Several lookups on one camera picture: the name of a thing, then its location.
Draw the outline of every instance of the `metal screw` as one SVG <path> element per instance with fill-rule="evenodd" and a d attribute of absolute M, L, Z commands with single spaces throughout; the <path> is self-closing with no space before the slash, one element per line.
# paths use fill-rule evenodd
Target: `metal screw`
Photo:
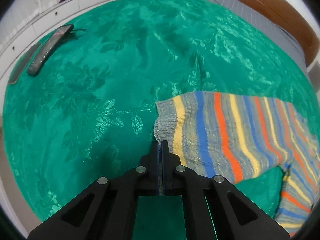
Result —
<path fill-rule="evenodd" d="M 178 172 L 184 172 L 185 170 L 186 170 L 185 166 L 178 165 L 178 166 L 176 167 L 176 171 L 178 171 Z"/>
<path fill-rule="evenodd" d="M 224 178 L 221 175 L 214 176 L 213 179 L 215 182 L 218 182 L 218 183 L 222 183 L 224 181 Z"/>
<path fill-rule="evenodd" d="M 138 167 L 136 168 L 136 172 L 137 172 L 137 173 L 144 173 L 145 171 L 146 171 L 146 168 L 143 167 L 143 166 L 138 166 Z"/>
<path fill-rule="evenodd" d="M 106 177 L 100 177 L 98 179 L 98 184 L 103 185 L 106 184 L 108 182 L 108 179 Z"/>

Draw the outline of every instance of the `orange stripe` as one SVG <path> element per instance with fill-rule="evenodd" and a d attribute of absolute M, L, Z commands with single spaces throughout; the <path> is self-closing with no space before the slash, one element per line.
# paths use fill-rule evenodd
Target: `orange stripe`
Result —
<path fill-rule="evenodd" d="M 227 131 L 226 120 L 224 119 L 222 104 L 221 104 L 221 93 L 214 94 L 214 110 L 217 118 L 218 127 L 221 136 L 221 150 L 225 157 L 228 159 L 233 176 L 235 178 L 234 183 L 238 183 L 243 180 L 242 170 L 239 161 L 234 157 L 229 147 L 229 137 Z"/>
<path fill-rule="evenodd" d="M 302 141 L 304 141 L 304 142 L 306 142 L 307 141 L 307 139 L 305 138 L 305 136 L 301 133 L 301 130 L 300 130 L 300 128 L 298 127 L 298 125 L 297 125 L 297 119 L 295 118 L 295 116 L 294 116 L 294 112 L 293 112 L 293 109 L 292 109 L 292 105 L 291 104 L 288 104 L 288 108 L 289 108 L 289 114 L 290 114 L 290 116 L 291 116 L 291 118 L 293 119 L 293 120 L 295 120 L 295 122 L 293 122 L 293 125 L 294 125 L 294 128 L 295 128 L 295 130 L 297 131 L 297 133 L 298 133 L 298 135 L 299 135 L 299 137 L 301 138 L 301 140 Z M 308 152 L 309 152 L 309 154 L 311 155 L 311 156 L 314 156 L 314 154 L 310 151 L 310 149 L 308 149 Z"/>
<path fill-rule="evenodd" d="M 280 114 L 280 118 L 282 120 L 283 127 L 284 127 L 284 137 L 285 137 L 285 141 L 287 143 L 287 146 L 293 151 L 294 158 L 298 161 L 299 165 L 303 169 L 303 173 L 306 176 L 307 181 L 310 183 L 310 185 L 313 187 L 313 189 L 316 190 L 316 187 L 315 187 L 313 181 L 310 179 L 310 177 L 307 174 L 306 168 L 305 168 L 302 160 L 300 159 L 300 156 L 297 154 L 297 152 L 294 150 L 294 148 L 290 144 L 288 124 L 287 124 L 287 121 L 284 117 L 284 113 L 282 112 L 282 108 L 281 108 L 280 104 L 281 104 L 280 101 L 278 99 L 276 99 L 276 105 L 277 105 L 278 112 Z"/>
<path fill-rule="evenodd" d="M 298 128 L 298 125 L 297 125 L 297 121 L 298 121 L 298 120 L 297 120 L 297 119 L 295 118 L 295 116 L 294 116 L 294 112 L 293 112 L 293 109 L 292 109 L 292 105 L 291 105 L 291 104 L 288 104 L 288 108 L 289 108 L 289 112 L 290 112 L 291 118 L 292 118 L 293 120 L 295 120 L 295 122 L 293 122 L 294 128 L 296 129 L 299 137 L 300 137 L 304 142 L 306 142 L 307 139 L 304 137 L 304 135 L 301 133 L 301 130 Z"/>
<path fill-rule="evenodd" d="M 280 164 L 282 162 L 282 156 L 279 152 L 277 152 L 275 149 L 273 149 L 270 145 L 268 133 L 267 133 L 267 129 L 266 129 L 266 123 L 264 122 L 264 117 L 263 117 L 262 108 L 261 108 L 259 99 L 258 99 L 258 97 L 253 97 L 253 100 L 255 101 L 255 104 L 257 107 L 259 121 L 260 121 L 260 125 L 261 125 L 261 132 L 262 132 L 262 136 L 264 138 L 264 141 L 266 143 L 266 146 L 269 151 L 273 152 L 277 156 L 277 158 L 278 158 L 277 164 Z"/>
<path fill-rule="evenodd" d="M 298 208 L 303 209 L 307 213 L 310 213 L 310 208 L 307 208 L 306 206 L 302 205 L 298 200 L 296 200 L 294 197 L 292 197 L 288 192 L 282 191 L 281 197 L 286 198 L 292 204 L 296 205 Z"/>
<path fill-rule="evenodd" d="M 291 111 L 293 111 L 293 106 L 292 106 L 292 104 L 289 104 L 289 109 L 291 110 Z M 300 133 L 300 131 L 302 132 L 302 134 L 303 133 L 305 133 L 305 130 L 301 127 L 301 124 L 300 124 L 300 122 L 299 122 L 299 120 L 297 119 L 297 118 L 294 118 L 295 119 L 295 124 L 298 126 L 298 133 L 299 133 L 299 135 L 301 136 L 301 133 Z M 316 146 L 314 146 L 312 143 L 310 143 L 309 142 L 309 140 L 308 140 L 308 137 L 305 137 L 305 136 L 302 136 L 302 138 L 303 138 L 303 140 L 304 141 L 307 141 L 307 143 L 310 145 L 310 147 L 312 147 L 313 149 L 316 149 L 317 150 L 317 147 Z"/>

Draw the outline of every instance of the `bed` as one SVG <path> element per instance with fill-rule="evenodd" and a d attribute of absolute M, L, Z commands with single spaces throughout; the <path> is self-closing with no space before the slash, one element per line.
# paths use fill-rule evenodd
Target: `bed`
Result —
<path fill-rule="evenodd" d="M 286 0 L 238 1 L 260 13 L 293 36 L 303 50 L 305 64 L 308 66 L 313 62 L 319 51 L 319 39 L 306 20 Z M 230 5 L 231 2 L 233 3 L 233 1 L 230 1 L 229 4 L 225 2 L 224 6 L 230 9 L 230 6 L 232 7 L 232 5 Z M 237 14 L 237 8 L 234 8 L 233 12 Z M 249 22 L 250 24 L 254 24 L 255 20 L 250 20 Z"/>

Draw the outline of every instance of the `blue stripe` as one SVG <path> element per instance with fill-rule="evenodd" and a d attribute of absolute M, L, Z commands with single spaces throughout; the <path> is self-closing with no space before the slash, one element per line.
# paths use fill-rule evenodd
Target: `blue stripe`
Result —
<path fill-rule="evenodd" d="M 301 126 L 303 126 L 303 124 L 305 124 L 305 119 L 298 112 L 296 113 L 297 113 L 296 118 L 301 123 Z"/>
<path fill-rule="evenodd" d="M 249 123 L 250 123 L 250 128 L 251 128 L 251 134 L 252 134 L 252 138 L 254 141 L 254 144 L 256 145 L 258 151 L 260 153 L 262 153 L 263 155 L 265 155 L 265 157 L 268 159 L 269 162 L 269 168 L 273 167 L 273 161 L 272 161 L 272 157 L 265 152 L 265 149 L 261 146 L 258 138 L 257 138 L 257 133 L 254 127 L 254 121 L 253 121 L 253 117 L 252 117 L 252 112 L 251 112 L 251 107 L 250 107 L 250 101 L 249 98 L 247 96 L 243 96 L 244 99 L 244 104 L 245 104 L 245 108 L 247 109 L 247 113 L 248 113 L 248 118 L 249 118 Z"/>
<path fill-rule="evenodd" d="M 312 191 L 310 190 L 310 186 L 307 187 L 307 185 L 305 184 L 304 180 L 302 179 L 302 177 L 300 176 L 299 172 L 297 172 L 294 168 L 292 168 L 291 166 L 291 169 L 290 171 L 297 176 L 297 178 L 300 180 L 300 182 L 302 183 L 302 185 L 305 187 L 305 189 L 310 193 L 310 197 L 311 199 L 313 199 L 315 196 L 314 194 L 312 193 Z"/>
<path fill-rule="evenodd" d="M 308 218 L 308 216 L 302 216 L 302 215 L 296 214 L 292 211 L 286 210 L 285 208 L 278 209 L 277 215 L 280 215 L 280 214 L 288 217 L 296 218 L 296 219 L 301 219 L 301 220 L 306 220 Z"/>
<path fill-rule="evenodd" d="M 196 112 L 196 134 L 198 137 L 198 152 L 204 169 L 208 177 L 213 177 L 216 175 L 212 163 L 212 159 L 209 156 L 208 151 L 208 137 L 207 132 L 204 126 L 204 98 L 201 91 L 196 91 L 196 100 L 197 100 L 197 112 Z"/>
<path fill-rule="evenodd" d="M 287 112 L 287 115 L 290 116 L 290 115 L 289 115 L 290 112 L 289 112 L 289 109 L 288 109 L 288 104 L 284 104 L 284 107 L 285 107 L 285 110 L 286 110 L 286 112 Z M 311 160 L 311 158 L 310 158 L 310 156 L 309 156 L 309 152 L 307 151 L 304 143 L 301 141 L 301 138 L 300 138 L 300 136 L 298 135 L 297 130 L 295 129 L 295 127 L 294 127 L 294 125 L 293 125 L 293 122 L 294 122 L 294 121 L 293 121 L 291 118 L 290 118 L 289 120 L 290 120 L 289 123 L 290 123 L 291 130 L 293 131 L 294 137 L 295 137 L 295 139 L 296 139 L 296 142 L 297 142 L 298 145 L 299 145 L 299 148 L 302 150 L 302 153 L 304 154 L 304 156 L 308 159 L 308 163 L 309 163 L 310 165 L 312 165 L 313 172 L 314 172 L 315 174 L 317 174 L 317 172 L 316 172 L 316 171 L 317 171 L 317 168 L 314 166 L 314 162 Z"/>
<path fill-rule="evenodd" d="M 284 168 L 284 170 L 287 170 L 288 168 L 291 168 L 291 165 L 285 162 L 284 164 L 282 164 L 282 167 Z"/>
<path fill-rule="evenodd" d="M 276 127 L 279 129 L 279 132 L 276 133 L 276 135 L 279 136 L 279 141 L 280 143 L 282 144 L 282 148 L 286 150 L 286 152 L 288 153 L 288 160 L 292 159 L 292 155 L 293 155 L 293 152 L 288 148 L 288 146 L 286 145 L 286 143 L 284 142 L 284 138 L 283 138 L 283 130 L 282 130 L 282 124 L 280 122 L 280 117 L 278 115 L 278 108 L 276 107 L 276 103 L 274 101 L 273 98 L 268 98 L 268 102 L 270 103 L 270 105 L 272 105 L 272 110 L 273 110 L 273 116 L 274 116 L 274 124 L 276 124 Z"/>

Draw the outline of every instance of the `yellow stripe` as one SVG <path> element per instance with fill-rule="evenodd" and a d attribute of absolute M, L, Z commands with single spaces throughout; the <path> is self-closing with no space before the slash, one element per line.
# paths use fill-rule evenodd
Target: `yellow stripe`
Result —
<path fill-rule="evenodd" d="M 242 123 L 241 123 L 241 118 L 239 115 L 238 107 L 236 104 L 235 95 L 230 94 L 230 103 L 231 103 L 231 110 L 232 110 L 233 116 L 236 121 L 236 128 L 237 128 L 237 134 L 238 134 L 238 138 L 239 138 L 240 148 L 241 148 L 242 152 L 244 153 L 244 155 L 250 160 L 252 167 L 253 167 L 253 177 L 256 178 L 260 174 L 259 162 L 252 155 L 252 153 L 249 152 L 249 150 L 247 149 L 247 146 L 245 145 L 245 138 L 244 138 L 244 134 L 243 134 L 243 130 L 242 130 Z"/>
<path fill-rule="evenodd" d="M 272 118 L 272 114 L 271 114 L 271 111 L 270 111 L 269 102 L 268 102 L 267 98 L 263 98 L 263 99 L 264 99 L 264 103 L 265 103 L 266 108 L 267 108 L 267 113 L 268 113 L 268 117 L 269 117 L 269 123 L 270 123 L 270 127 L 271 127 L 271 135 L 272 135 L 273 141 L 274 141 L 276 147 L 281 152 L 283 152 L 283 154 L 284 154 L 283 163 L 285 163 L 286 160 L 288 159 L 288 153 L 282 147 L 280 147 L 280 145 L 278 144 L 278 141 L 277 141 L 277 138 L 276 138 L 276 133 L 275 133 L 275 127 L 273 126 L 273 118 Z"/>
<path fill-rule="evenodd" d="M 283 180 L 283 181 L 287 181 L 287 180 L 288 180 L 288 178 L 289 178 L 289 176 L 288 176 L 288 175 L 283 175 L 282 180 Z"/>
<path fill-rule="evenodd" d="M 299 194 L 305 201 L 308 202 L 308 204 L 309 204 L 310 206 L 312 205 L 312 202 L 310 201 L 310 199 L 308 199 L 308 197 L 302 192 L 302 190 L 298 187 L 298 185 L 293 182 L 293 180 L 291 179 L 291 177 L 288 177 L 287 182 L 289 183 L 289 185 L 290 185 L 291 187 L 293 187 L 293 188 L 296 190 L 296 192 L 298 192 L 298 194 Z"/>
<path fill-rule="evenodd" d="M 278 223 L 283 228 L 299 228 L 302 226 L 302 224 L 291 224 L 291 223 Z"/>
<path fill-rule="evenodd" d="M 313 157 L 317 157 L 318 161 L 320 161 L 320 157 L 319 157 L 319 153 L 318 153 L 318 148 L 311 142 L 309 141 L 309 138 L 306 136 L 306 139 L 307 139 L 307 142 L 308 144 L 310 144 L 312 150 L 314 151 L 313 154 L 314 156 Z"/>
<path fill-rule="evenodd" d="M 172 149 L 173 153 L 180 157 L 181 165 L 186 166 L 186 160 L 182 151 L 182 128 L 185 120 L 185 109 L 181 100 L 181 96 L 173 98 L 173 103 L 177 112 L 177 124 L 173 135 Z"/>
<path fill-rule="evenodd" d="M 309 164 L 307 162 L 307 159 L 305 158 L 303 152 L 300 150 L 300 148 L 298 147 L 298 145 L 297 145 L 297 143 L 296 143 L 296 141 L 295 141 L 295 139 L 293 137 L 293 131 L 292 131 L 291 126 L 290 126 L 289 118 L 288 118 L 286 109 L 284 107 L 284 103 L 283 103 L 283 101 L 280 101 L 280 102 L 281 102 L 282 109 L 284 111 L 285 118 L 286 118 L 286 120 L 288 122 L 289 130 L 290 130 L 290 133 L 291 133 L 291 140 L 292 140 L 294 146 L 298 149 L 298 152 L 300 153 L 300 156 L 302 157 L 303 161 L 305 162 L 305 164 L 307 166 L 307 169 L 309 170 L 309 172 L 311 173 L 311 175 L 315 179 L 315 183 L 317 184 L 318 180 L 316 179 L 316 176 L 314 175 L 313 171 L 311 170 L 311 168 L 310 168 L 310 166 L 309 166 Z"/>
<path fill-rule="evenodd" d="M 306 133 L 306 131 L 304 130 L 304 128 L 302 127 L 300 121 L 298 119 L 296 119 L 296 123 L 298 124 L 300 130 L 302 131 L 302 133 Z M 306 136 L 306 139 L 307 139 L 307 142 L 311 145 L 311 147 L 315 150 L 318 150 L 317 149 L 317 146 L 315 146 L 312 142 L 309 141 L 309 138 Z"/>

